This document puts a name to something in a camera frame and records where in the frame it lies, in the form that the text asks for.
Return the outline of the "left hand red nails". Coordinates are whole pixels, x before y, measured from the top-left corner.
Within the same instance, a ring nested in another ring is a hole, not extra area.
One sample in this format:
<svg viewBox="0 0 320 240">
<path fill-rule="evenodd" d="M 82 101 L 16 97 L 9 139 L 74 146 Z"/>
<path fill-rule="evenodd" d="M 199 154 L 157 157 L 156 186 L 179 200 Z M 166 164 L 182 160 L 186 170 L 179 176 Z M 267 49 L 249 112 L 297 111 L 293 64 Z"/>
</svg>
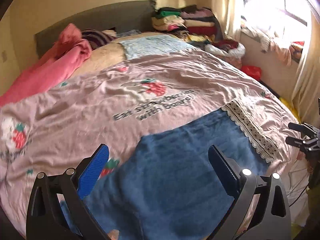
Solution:
<svg viewBox="0 0 320 240">
<path fill-rule="evenodd" d="M 119 230 L 113 229 L 108 234 L 111 240 L 118 240 L 119 238 Z"/>
</svg>

